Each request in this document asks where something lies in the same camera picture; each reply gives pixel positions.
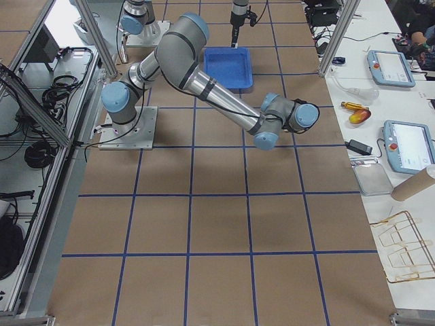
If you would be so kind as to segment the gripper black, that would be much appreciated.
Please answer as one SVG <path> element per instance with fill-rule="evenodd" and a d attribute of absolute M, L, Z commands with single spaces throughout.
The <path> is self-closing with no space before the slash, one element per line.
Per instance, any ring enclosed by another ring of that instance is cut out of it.
<path fill-rule="evenodd" d="M 247 0 L 233 0 L 230 15 L 232 25 L 231 44 L 232 48 L 238 47 L 239 30 L 244 25 L 247 16 Z"/>

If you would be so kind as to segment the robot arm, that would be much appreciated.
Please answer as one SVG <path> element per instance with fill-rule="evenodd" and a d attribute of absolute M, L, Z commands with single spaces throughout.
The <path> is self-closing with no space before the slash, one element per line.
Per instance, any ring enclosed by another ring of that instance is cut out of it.
<path fill-rule="evenodd" d="M 209 38 L 207 23 L 186 12 L 162 36 L 156 49 L 130 66 L 126 76 L 107 84 L 101 101 L 121 136 L 134 131 L 139 114 L 136 103 L 151 88 L 157 75 L 177 91 L 214 107 L 254 138 L 258 149 L 270 150 L 282 130 L 301 134 L 320 117 L 319 107 L 300 99 L 268 93 L 260 111 L 237 98 L 199 66 L 198 55 Z"/>
<path fill-rule="evenodd" d="M 257 18 L 251 14 L 249 1 L 233 1 L 230 15 L 232 48 L 238 47 L 239 29 L 250 19 L 254 20 L 251 23 L 254 26 Z M 156 19 L 152 1 L 125 1 L 120 10 L 118 28 L 123 33 L 122 46 L 155 47 L 170 27 L 170 21 Z"/>

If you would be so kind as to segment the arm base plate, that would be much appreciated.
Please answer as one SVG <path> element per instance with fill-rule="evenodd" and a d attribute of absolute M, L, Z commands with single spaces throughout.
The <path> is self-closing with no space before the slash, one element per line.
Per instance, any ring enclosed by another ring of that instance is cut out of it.
<path fill-rule="evenodd" d="M 106 114 L 105 124 L 110 126 L 102 129 L 98 144 L 100 149 L 153 150 L 158 107 L 136 106 L 135 109 L 137 112 L 135 120 L 123 126 L 113 123 L 109 114 Z"/>
<path fill-rule="evenodd" d="M 169 30 L 171 22 L 168 20 L 155 20 L 145 25 L 138 35 L 129 34 L 124 45 L 130 48 L 150 48 L 159 44 L 162 36 Z"/>

